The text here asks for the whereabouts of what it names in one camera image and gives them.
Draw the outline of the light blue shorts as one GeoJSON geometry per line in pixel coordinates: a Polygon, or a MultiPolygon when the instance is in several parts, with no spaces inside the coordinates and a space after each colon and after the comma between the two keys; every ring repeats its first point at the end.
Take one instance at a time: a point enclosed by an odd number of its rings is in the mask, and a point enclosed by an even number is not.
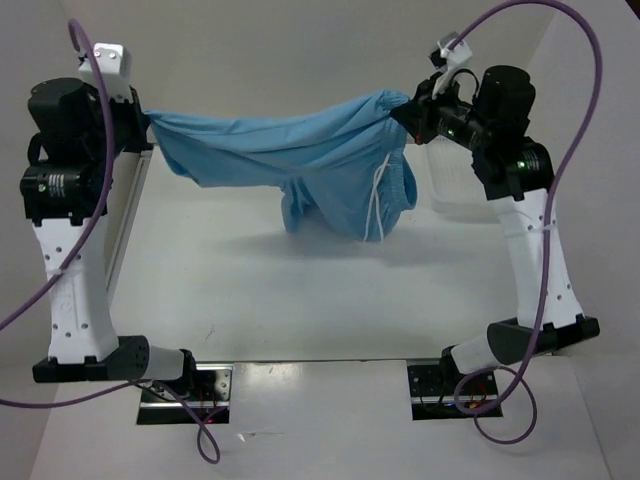
{"type": "Polygon", "coordinates": [[[417,203],[407,132],[391,116],[408,100],[380,90],[288,118],[146,115],[174,174],[201,188],[277,187],[287,232],[315,210],[335,232],[379,242],[417,203]]]}

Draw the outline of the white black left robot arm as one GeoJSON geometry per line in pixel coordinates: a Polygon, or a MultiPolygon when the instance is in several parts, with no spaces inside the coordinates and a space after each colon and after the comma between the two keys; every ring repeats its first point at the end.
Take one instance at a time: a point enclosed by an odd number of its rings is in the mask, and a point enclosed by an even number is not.
{"type": "Polygon", "coordinates": [[[145,380],[175,398],[196,394],[192,353],[153,346],[143,335],[120,336],[110,316],[104,247],[108,168],[123,151],[149,149],[137,94],[109,102],[106,123],[98,90],[77,78],[44,81],[28,110],[38,132],[20,181],[25,215],[41,247],[51,305],[51,340],[32,374],[37,383],[145,380]]]}

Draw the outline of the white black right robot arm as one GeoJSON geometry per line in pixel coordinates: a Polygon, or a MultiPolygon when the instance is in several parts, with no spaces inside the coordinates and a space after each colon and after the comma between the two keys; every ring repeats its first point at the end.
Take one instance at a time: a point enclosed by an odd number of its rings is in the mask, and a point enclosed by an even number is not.
{"type": "Polygon", "coordinates": [[[517,314],[485,333],[446,348],[440,385],[460,393],[483,368],[509,366],[595,338],[597,319],[573,292],[554,209],[546,206],[556,176],[547,149],[527,136],[536,91],[522,69],[498,65],[476,83],[471,102],[455,77],[421,82],[391,116],[419,145],[443,137],[467,149],[471,167],[503,229],[514,271],[517,314]]]}

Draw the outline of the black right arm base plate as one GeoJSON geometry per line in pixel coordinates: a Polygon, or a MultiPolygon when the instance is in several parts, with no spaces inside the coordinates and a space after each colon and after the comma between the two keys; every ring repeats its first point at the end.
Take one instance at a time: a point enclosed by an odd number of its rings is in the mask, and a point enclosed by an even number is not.
{"type": "MultiPolygon", "coordinates": [[[[456,382],[445,381],[436,362],[408,362],[407,377],[414,421],[467,418],[454,402],[456,382]]],[[[492,374],[469,382],[459,394],[466,408],[480,407],[497,396],[498,387],[492,374]]]]}

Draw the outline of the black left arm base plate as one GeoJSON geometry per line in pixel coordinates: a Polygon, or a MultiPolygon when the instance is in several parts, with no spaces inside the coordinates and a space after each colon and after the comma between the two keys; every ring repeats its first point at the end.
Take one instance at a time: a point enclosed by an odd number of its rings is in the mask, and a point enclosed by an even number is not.
{"type": "MultiPolygon", "coordinates": [[[[234,367],[230,363],[198,362],[189,392],[179,396],[208,425],[228,424],[234,367]]],[[[140,387],[136,424],[186,425],[194,420],[164,387],[151,383],[140,387]]]]}

